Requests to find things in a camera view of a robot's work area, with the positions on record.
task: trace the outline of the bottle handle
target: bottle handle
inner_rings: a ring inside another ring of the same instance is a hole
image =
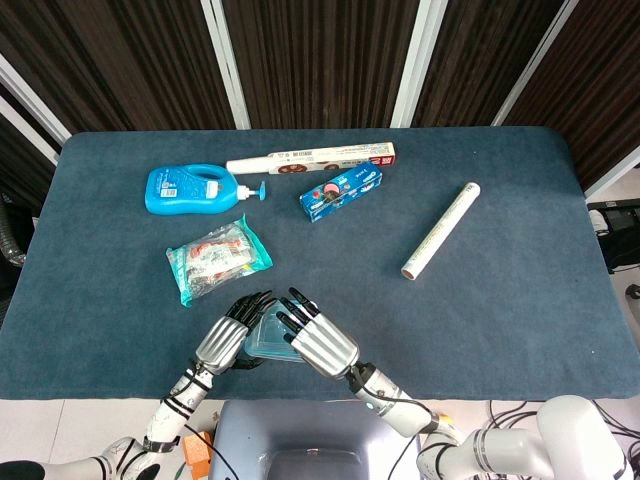
[[[195,165],[186,165],[184,168],[191,175],[197,175],[197,176],[209,175],[219,180],[222,180],[225,177],[231,176],[231,174],[227,171],[226,168],[220,167],[218,165],[207,165],[207,164],[199,163]]]

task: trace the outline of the tiled floor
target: tiled floor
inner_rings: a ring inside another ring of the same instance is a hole
[[[590,200],[619,200],[638,196],[640,170],[632,170],[606,192]],[[640,270],[613,275],[612,282],[640,345],[640,323],[633,315],[636,312],[640,318],[640,300],[631,301],[624,295],[624,290],[630,283],[640,284]],[[449,413],[459,428],[467,432],[481,427],[488,418],[486,402],[448,400],[426,403]],[[503,411],[516,404],[517,402],[495,402],[495,409]],[[155,400],[137,399],[0,400],[0,462],[26,458],[62,463],[96,455],[112,441],[123,436],[135,436],[141,440],[146,423],[157,405]],[[530,404],[527,408],[537,409],[538,405]],[[640,429],[640,396],[626,400],[602,400],[601,405],[627,426]],[[191,426],[199,429],[210,427],[213,413],[221,407],[221,401],[206,400],[190,421]],[[533,429],[534,419],[527,419],[521,426]],[[629,444],[629,440],[624,437],[619,437],[619,440],[623,446]],[[174,479],[182,461],[180,449],[168,455],[159,480]],[[191,477],[185,470],[180,478]]]

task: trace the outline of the orange object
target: orange object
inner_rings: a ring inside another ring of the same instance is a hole
[[[208,432],[200,432],[207,442],[213,445],[213,437]],[[211,455],[213,451],[196,435],[189,435],[182,439],[184,461],[191,468],[191,478],[199,480],[209,475]]]

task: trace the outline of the paper tube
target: paper tube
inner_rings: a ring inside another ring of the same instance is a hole
[[[402,275],[409,280],[415,280],[420,275],[478,195],[480,195],[480,186],[477,183],[471,182],[464,186],[436,226],[404,264]]]

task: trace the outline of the brown curtain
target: brown curtain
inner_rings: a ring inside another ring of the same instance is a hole
[[[505,124],[562,133],[584,189],[640,145],[640,2],[581,0]]]
[[[562,0],[450,0],[412,126],[490,125]]]
[[[418,0],[225,0],[253,128],[387,127]]]
[[[234,127],[199,0],[0,10],[0,51],[72,132]]]
[[[0,116],[0,192],[39,215],[55,167]]]

